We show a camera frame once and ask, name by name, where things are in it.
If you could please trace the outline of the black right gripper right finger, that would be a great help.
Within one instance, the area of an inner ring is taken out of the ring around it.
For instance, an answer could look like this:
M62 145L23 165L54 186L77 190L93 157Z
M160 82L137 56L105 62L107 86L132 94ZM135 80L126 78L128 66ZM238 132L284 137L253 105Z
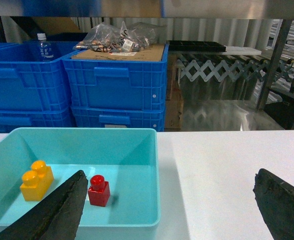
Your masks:
M253 192L258 209L275 240L294 240L294 186L261 168Z

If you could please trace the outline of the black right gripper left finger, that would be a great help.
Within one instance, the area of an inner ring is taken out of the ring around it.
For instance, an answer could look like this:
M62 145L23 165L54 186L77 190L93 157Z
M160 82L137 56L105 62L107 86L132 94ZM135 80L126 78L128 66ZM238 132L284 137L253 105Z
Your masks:
M87 177L79 170L1 231L0 240L74 240L87 189Z

